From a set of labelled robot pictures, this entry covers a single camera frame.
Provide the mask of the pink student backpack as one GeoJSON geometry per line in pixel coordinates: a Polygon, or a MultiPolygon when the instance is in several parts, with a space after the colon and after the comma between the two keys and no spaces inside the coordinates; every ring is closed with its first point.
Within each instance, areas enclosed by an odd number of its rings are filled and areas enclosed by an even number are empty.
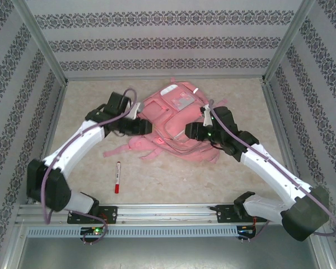
{"type": "Polygon", "coordinates": [[[218,149],[207,141],[192,140],[185,135],[188,123],[204,121],[200,109],[208,104],[208,98],[202,90],[190,82],[176,82],[172,78],[169,85],[143,103],[140,116],[152,123],[152,133],[134,136],[127,144],[104,152],[103,157],[124,151],[149,151],[148,155],[141,157],[142,160],[152,160],[167,152],[187,161],[217,162],[220,156],[218,149]]]}

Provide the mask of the red white marker pen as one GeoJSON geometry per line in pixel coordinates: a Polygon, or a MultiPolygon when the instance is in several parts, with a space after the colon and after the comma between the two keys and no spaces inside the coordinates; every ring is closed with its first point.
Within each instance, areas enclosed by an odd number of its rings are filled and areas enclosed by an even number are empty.
{"type": "Polygon", "coordinates": [[[121,162],[118,161],[116,163],[116,168],[115,168],[115,189],[114,193],[118,194],[119,193],[119,186],[120,186],[120,172],[121,172],[121,162]]]}

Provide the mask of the right controller board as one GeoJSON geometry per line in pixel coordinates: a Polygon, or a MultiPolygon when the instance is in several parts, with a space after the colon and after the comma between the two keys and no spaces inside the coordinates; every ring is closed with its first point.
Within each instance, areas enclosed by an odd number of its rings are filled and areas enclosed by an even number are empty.
{"type": "Polygon", "coordinates": [[[237,233],[239,238],[252,239],[256,236],[256,227],[254,225],[249,226],[237,226],[237,233]]]}

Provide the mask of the controller board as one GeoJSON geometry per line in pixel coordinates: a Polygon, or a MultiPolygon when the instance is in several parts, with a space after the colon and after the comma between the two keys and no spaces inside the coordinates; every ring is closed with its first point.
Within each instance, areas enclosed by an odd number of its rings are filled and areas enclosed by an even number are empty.
{"type": "Polygon", "coordinates": [[[98,237],[105,234],[105,228],[103,226],[98,227],[84,227],[80,230],[80,236],[93,236],[98,237]]]}
{"type": "Polygon", "coordinates": [[[237,226],[237,233],[239,238],[252,239],[256,236],[256,227],[254,225],[249,226],[237,226]]]}

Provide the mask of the left controller board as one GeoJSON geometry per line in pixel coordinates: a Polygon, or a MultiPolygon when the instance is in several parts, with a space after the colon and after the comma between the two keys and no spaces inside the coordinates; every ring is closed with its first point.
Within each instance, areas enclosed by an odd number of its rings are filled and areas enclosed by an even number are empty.
{"type": "Polygon", "coordinates": [[[98,237],[105,234],[105,228],[103,226],[98,227],[84,227],[80,230],[80,236],[93,236],[98,237]]]}

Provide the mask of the grey metal panel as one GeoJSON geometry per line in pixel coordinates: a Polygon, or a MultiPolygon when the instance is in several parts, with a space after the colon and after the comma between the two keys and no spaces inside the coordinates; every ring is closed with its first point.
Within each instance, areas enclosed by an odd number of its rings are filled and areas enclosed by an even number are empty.
{"type": "Polygon", "coordinates": [[[26,241],[19,269],[320,269],[307,243],[262,236],[114,238],[86,246],[78,239],[26,241]]]}

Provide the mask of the aluminium rear frame beam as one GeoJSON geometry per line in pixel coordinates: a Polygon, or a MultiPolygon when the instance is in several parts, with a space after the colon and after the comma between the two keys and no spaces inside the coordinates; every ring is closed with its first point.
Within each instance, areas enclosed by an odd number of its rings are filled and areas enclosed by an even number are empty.
{"type": "Polygon", "coordinates": [[[116,80],[176,80],[189,81],[194,79],[245,79],[257,78],[263,80],[263,75],[185,75],[185,76],[101,76],[101,77],[71,77],[67,78],[71,81],[116,81],[116,80]]]}

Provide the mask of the aluminium side frame beam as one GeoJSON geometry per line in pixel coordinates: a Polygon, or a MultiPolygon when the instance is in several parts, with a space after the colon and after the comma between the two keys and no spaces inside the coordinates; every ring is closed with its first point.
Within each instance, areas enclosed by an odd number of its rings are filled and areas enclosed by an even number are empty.
{"type": "Polygon", "coordinates": [[[55,136],[55,130],[57,129],[60,113],[62,111],[64,98],[67,92],[67,87],[68,87],[68,82],[66,82],[60,88],[60,93],[56,99],[54,110],[52,111],[52,116],[50,118],[50,123],[45,133],[45,139],[44,139],[43,146],[41,148],[41,153],[38,157],[36,157],[36,159],[38,160],[42,160],[50,153],[52,143],[54,140],[54,136],[55,136]]]}
{"type": "Polygon", "coordinates": [[[283,120],[281,120],[281,116],[277,104],[275,102],[272,90],[270,86],[266,83],[262,84],[262,90],[272,120],[273,128],[276,134],[284,167],[287,170],[289,170],[292,174],[300,178],[300,173],[298,168],[296,167],[295,159],[293,157],[288,137],[284,129],[283,120]]]}

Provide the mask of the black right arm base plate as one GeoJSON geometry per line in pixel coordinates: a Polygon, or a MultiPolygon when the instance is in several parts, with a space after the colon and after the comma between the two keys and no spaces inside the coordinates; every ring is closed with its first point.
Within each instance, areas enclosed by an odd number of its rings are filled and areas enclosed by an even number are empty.
{"type": "Polygon", "coordinates": [[[218,223],[253,223],[253,217],[247,214],[240,216],[234,209],[234,204],[211,206],[216,213],[218,223]]]}

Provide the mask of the aluminium mounting rail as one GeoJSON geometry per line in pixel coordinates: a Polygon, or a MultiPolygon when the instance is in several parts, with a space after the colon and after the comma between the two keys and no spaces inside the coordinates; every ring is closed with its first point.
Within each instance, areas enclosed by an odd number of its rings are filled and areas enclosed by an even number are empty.
{"type": "MultiPolygon", "coordinates": [[[[209,208],[213,204],[137,204],[137,205],[102,205],[116,206],[117,225],[160,225],[163,224],[216,224],[216,213],[209,208]]],[[[53,212],[50,224],[68,224],[66,210],[53,212]]],[[[15,224],[45,225],[42,207],[39,204],[20,206],[15,224]]]]}

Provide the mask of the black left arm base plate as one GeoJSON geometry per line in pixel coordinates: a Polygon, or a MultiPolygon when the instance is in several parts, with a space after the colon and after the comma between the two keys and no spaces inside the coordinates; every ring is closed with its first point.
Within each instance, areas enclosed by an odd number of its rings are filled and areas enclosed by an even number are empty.
{"type": "Polygon", "coordinates": [[[104,220],[107,224],[115,224],[116,218],[118,216],[118,208],[116,206],[97,206],[95,209],[91,210],[87,215],[90,217],[82,216],[76,213],[69,213],[67,217],[68,224],[103,224],[100,218],[104,220]]]}

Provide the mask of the aluminium frame post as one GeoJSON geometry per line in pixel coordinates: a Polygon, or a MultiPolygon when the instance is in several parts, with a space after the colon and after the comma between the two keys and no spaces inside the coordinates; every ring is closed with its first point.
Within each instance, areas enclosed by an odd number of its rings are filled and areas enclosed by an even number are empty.
{"type": "Polygon", "coordinates": [[[62,70],[58,60],[56,59],[54,52],[46,40],[35,16],[32,14],[28,4],[25,0],[11,0],[21,19],[25,23],[31,36],[33,37],[36,45],[41,50],[43,56],[48,62],[51,70],[54,72],[56,78],[61,85],[66,85],[68,79],[66,78],[64,71],[62,70]]]}
{"type": "Polygon", "coordinates": [[[312,6],[316,0],[302,0],[299,8],[297,9],[285,35],[283,36],[276,52],[274,53],[268,67],[263,75],[263,83],[267,84],[273,77],[276,69],[282,61],[286,51],[292,44],[299,28],[304,22],[306,16],[309,14],[312,6]]]}

